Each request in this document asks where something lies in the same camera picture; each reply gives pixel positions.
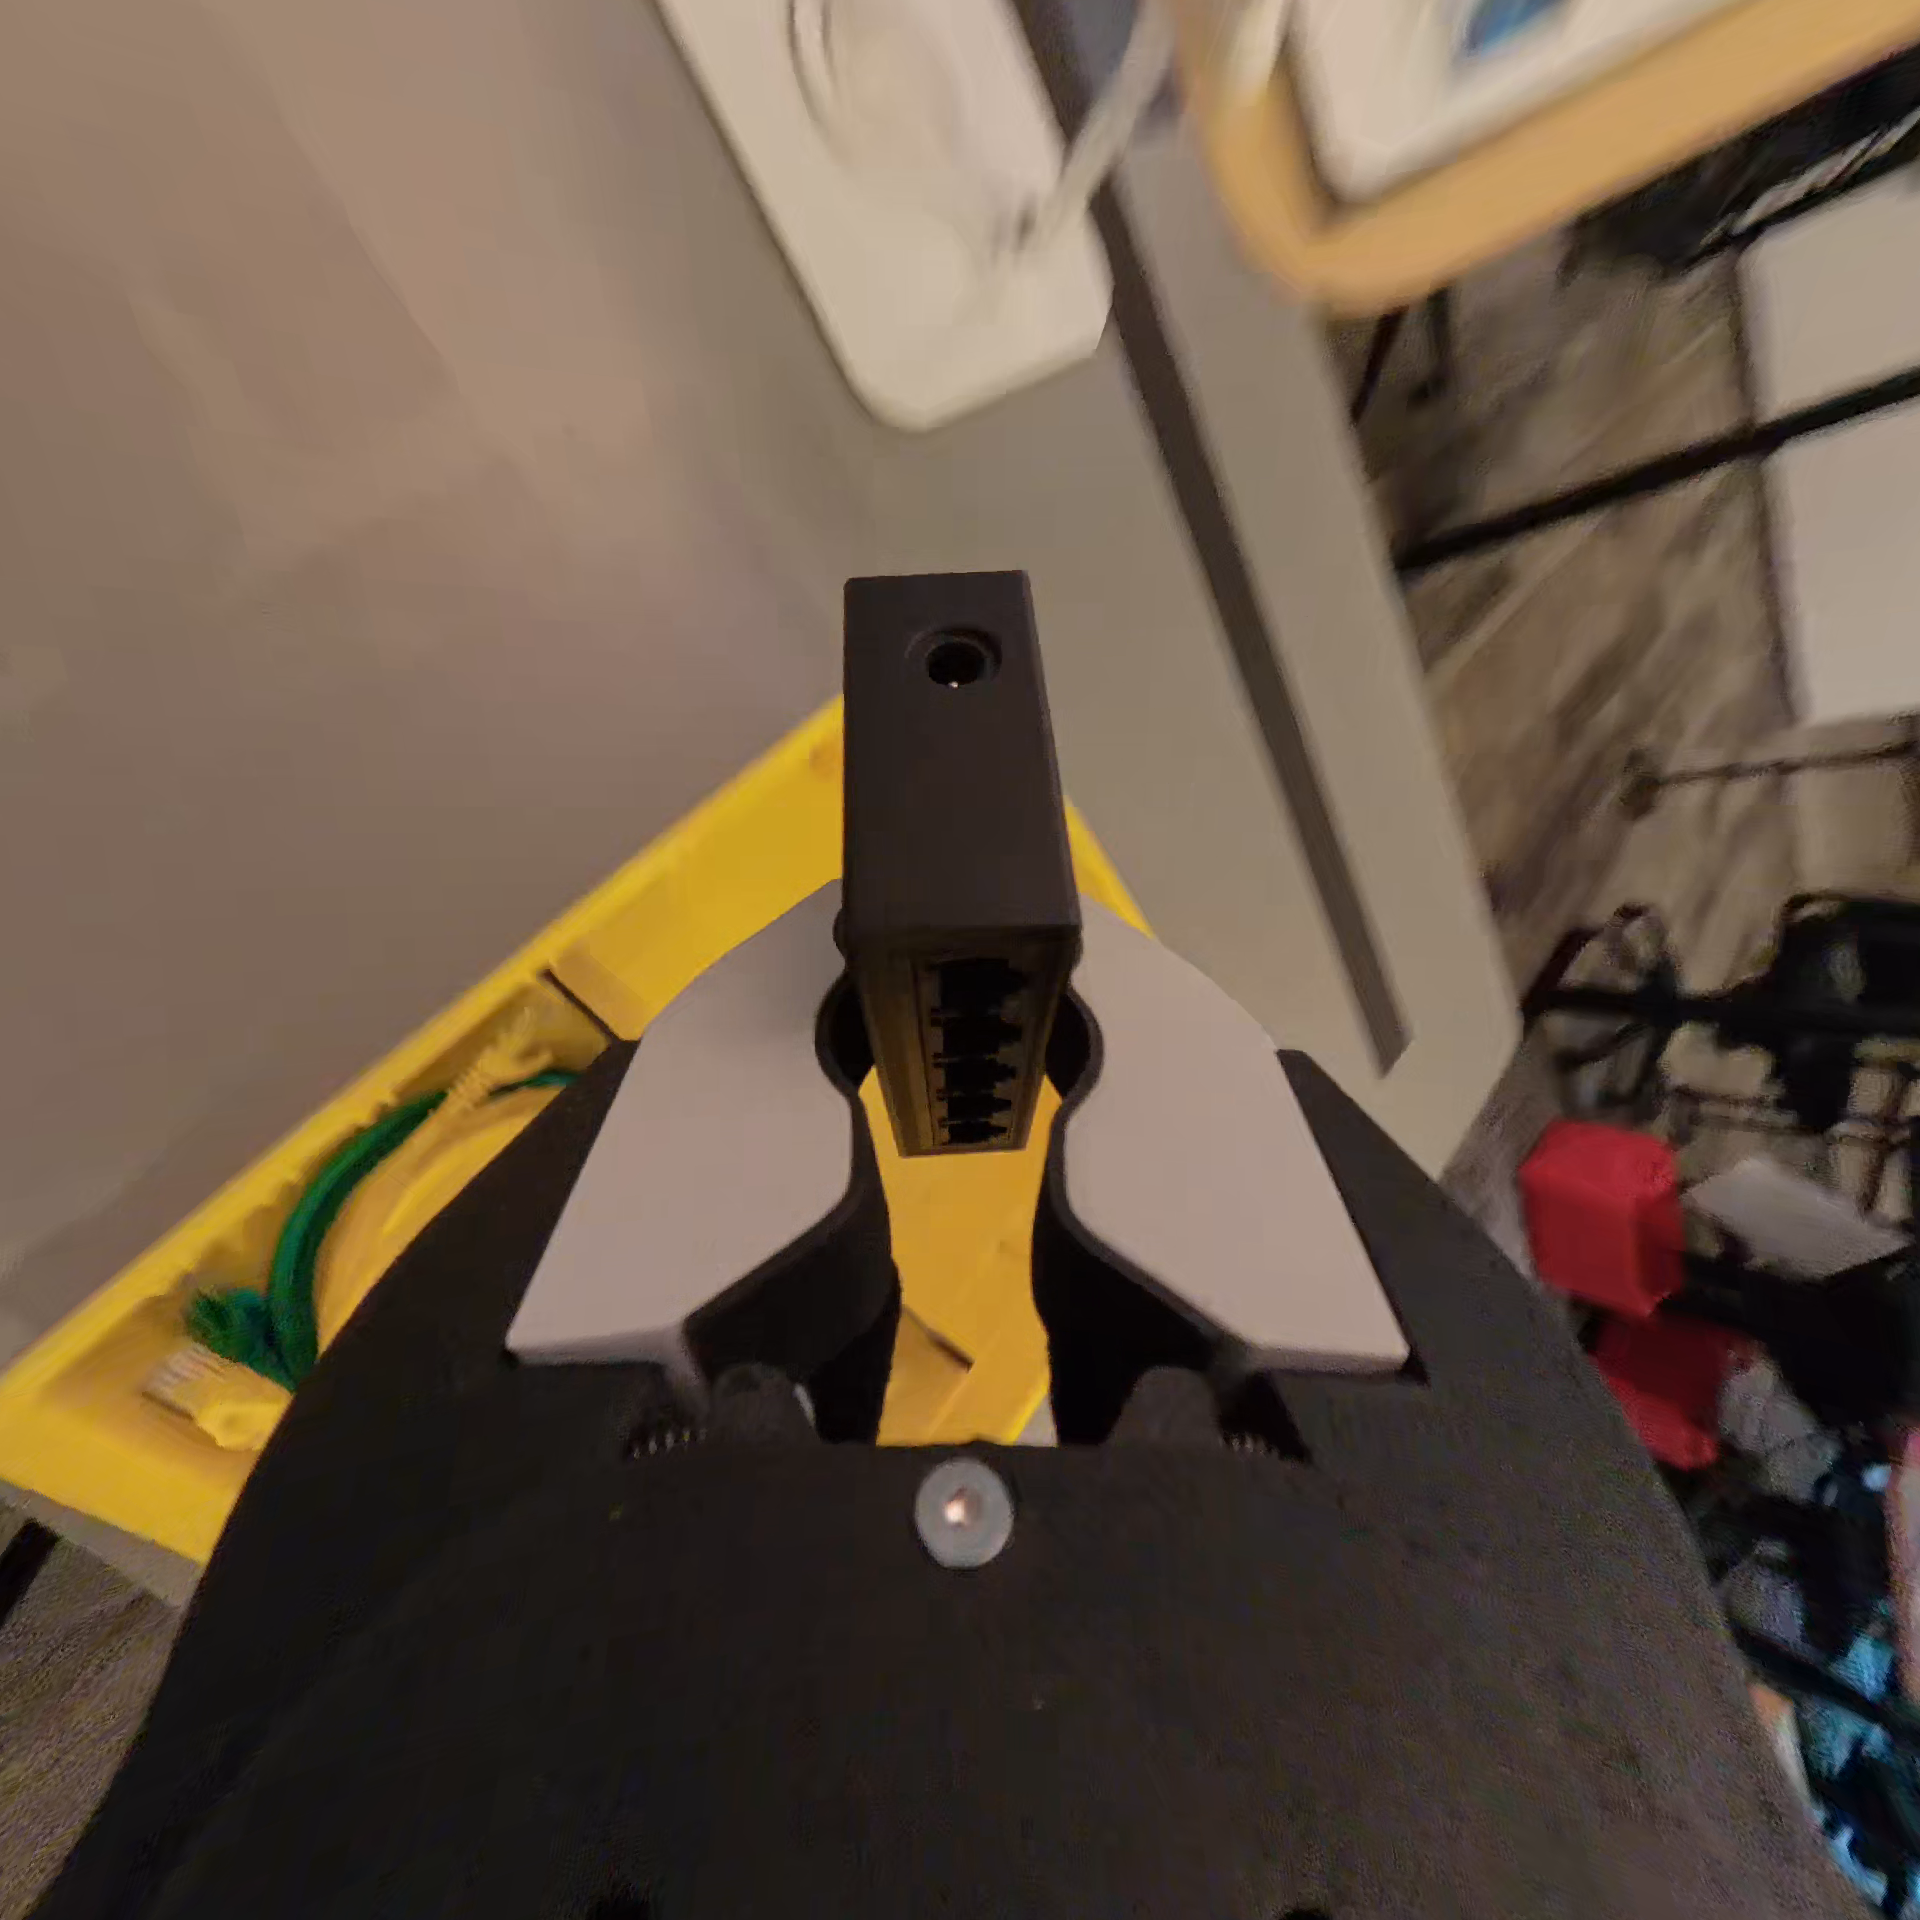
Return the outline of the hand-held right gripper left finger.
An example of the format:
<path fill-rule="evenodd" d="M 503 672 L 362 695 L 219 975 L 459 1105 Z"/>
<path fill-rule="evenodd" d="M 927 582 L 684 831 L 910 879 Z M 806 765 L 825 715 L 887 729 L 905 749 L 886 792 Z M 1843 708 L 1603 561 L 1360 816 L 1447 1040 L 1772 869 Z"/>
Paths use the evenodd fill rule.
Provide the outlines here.
<path fill-rule="evenodd" d="M 902 1278 L 842 886 L 727 951 L 644 1029 L 508 1331 L 535 1366 L 641 1365 L 692 1408 L 758 1365 L 871 1445 Z"/>

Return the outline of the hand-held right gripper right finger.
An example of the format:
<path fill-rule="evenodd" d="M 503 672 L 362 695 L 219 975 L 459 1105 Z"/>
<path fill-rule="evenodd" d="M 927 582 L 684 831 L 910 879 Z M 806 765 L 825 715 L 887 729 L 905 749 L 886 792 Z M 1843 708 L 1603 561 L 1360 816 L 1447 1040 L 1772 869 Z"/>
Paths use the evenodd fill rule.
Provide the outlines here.
<path fill-rule="evenodd" d="M 1144 1376 L 1252 1411 L 1272 1376 L 1386 1380 L 1408 1335 L 1280 1047 L 1105 904 L 1048 1044 L 1060 1096 L 1032 1243 L 1048 1400 L 1099 1445 Z"/>

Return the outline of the yellow plastic compartment tray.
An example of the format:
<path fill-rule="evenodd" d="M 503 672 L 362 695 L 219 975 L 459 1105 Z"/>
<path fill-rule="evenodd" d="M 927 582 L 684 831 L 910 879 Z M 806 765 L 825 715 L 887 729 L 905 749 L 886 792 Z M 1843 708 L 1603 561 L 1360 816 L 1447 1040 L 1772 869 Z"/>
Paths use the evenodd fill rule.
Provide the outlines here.
<path fill-rule="evenodd" d="M 719 789 L 511 963 L 362 1071 L 6 1366 L 6 1501 L 100 1523 L 196 1568 L 292 1403 L 191 1326 L 230 1296 L 299 1289 L 331 1343 L 420 1231 L 616 1043 L 697 974 L 838 879 L 839 703 Z M 1049 1120 L 1026 1147 L 940 1171 L 898 1155 L 863 1089 L 903 1285 L 881 1439 L 1014 1443 L 1041 1411 L 1028 1296 Z"/>

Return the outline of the black ethernet switch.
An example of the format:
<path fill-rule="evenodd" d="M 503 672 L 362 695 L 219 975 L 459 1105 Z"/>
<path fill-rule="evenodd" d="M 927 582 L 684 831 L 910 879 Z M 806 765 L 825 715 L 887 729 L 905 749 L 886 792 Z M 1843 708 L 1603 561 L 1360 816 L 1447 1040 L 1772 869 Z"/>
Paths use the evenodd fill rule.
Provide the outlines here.
<path fill-rule="evenodd" d="M 843 587 L 838 941 L 907 1158 L 1026 1145 L 1084 951 L 1023 572 Z"/>

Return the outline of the red plastic box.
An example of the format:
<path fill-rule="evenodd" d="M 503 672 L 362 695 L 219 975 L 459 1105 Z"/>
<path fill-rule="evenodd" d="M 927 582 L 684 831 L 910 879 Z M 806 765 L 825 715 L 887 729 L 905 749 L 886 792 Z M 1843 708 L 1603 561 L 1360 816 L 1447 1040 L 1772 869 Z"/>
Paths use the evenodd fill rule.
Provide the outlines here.
<path fill-rule="evenodd" d="M 1754 1343 L 1688 1315 L 1603 1316 L 1591 1360 L 1643 1448 L 1674 1472 L 1721 1457 L 1721 1391 Z"/>
<path fill-rule="evenodd" d="M 1595 1120 L 1552 1120 L 1521 1165 L 1527 1251 L 1544 1285 L 1626 1321 L 1683 1287 L 1683 1176 L 1668 1142 Z"/>

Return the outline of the black metal stand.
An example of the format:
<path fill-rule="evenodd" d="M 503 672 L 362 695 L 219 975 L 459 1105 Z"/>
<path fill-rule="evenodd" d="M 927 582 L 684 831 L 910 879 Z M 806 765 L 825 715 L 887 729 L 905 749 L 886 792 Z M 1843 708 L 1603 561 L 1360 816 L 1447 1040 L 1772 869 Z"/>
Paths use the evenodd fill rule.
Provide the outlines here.
<path fill-rule="evenodd" d="M 1568 931 L 1521 999 L 1575 1108 L 1667 1131 L 1903 1141 L 1916 1099 L 1918 907 L 1791 895 L 1763 959 L 1691 990 L 1659 910 Z"/>

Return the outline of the black metal rack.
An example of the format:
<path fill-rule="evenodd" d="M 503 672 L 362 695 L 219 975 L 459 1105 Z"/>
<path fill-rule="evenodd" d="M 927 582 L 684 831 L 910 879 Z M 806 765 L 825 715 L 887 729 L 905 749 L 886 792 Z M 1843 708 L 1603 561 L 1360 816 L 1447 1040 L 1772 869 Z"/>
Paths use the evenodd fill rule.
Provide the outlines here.
<path fill-rule="evenodd" d="M 1916 423 L 1916 46 L 1328 329 L 1398 574 Z"/>

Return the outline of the white storage box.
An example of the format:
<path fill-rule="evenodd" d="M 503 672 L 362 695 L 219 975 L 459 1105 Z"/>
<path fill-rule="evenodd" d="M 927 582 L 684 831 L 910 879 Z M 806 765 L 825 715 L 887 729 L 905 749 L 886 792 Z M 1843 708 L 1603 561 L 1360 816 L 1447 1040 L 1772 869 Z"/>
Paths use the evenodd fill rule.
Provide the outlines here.
<path fill-rule="evenodd" d="M 1767 230 L 1740 264 L 1752 387 L 1785 415 L 1918 364 L 1916 166 Z M 1794 708 L 1810 725 L 1918 705 L 1918 405 L 1767 457 Z"/>

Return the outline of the white rectangular board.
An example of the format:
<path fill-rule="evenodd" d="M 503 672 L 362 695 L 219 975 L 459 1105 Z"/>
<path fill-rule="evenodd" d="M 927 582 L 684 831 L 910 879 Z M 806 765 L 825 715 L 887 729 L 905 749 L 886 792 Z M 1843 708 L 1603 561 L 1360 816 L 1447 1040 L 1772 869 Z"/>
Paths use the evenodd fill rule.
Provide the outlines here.
<path fill-rule="evenodd" d="M 1014 5 L 660 3 L 852 395 L 928 432 L 1086 361 L 1114 309 Z"/>

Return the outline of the wooden rimmed tray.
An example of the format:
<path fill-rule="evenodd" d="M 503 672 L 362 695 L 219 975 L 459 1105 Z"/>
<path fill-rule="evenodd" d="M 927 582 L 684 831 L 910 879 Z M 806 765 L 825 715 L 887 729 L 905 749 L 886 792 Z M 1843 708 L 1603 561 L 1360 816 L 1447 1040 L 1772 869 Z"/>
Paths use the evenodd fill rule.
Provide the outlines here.
<path fill-rule="evenodd" d="M 1377 317 L 1916 46 L 1916 3 L 1756 3 L 1696 22 L 1359 206 L 1314 171 L 1282 79 L 1233 79 L 1238 5 L 1168 5 L 1233 235 L 1286 294 Z"/>

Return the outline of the white box with blue print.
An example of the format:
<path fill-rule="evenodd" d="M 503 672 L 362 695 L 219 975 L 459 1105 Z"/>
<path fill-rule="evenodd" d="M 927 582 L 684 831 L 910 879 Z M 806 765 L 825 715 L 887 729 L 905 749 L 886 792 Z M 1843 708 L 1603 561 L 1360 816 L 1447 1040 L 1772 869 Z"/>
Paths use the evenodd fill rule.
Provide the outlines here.
<path fill-rule="evenodd" d="M 1288 69 L 1339 200 L 1377 200 L 1723 3 L 1296 3 Z"/>

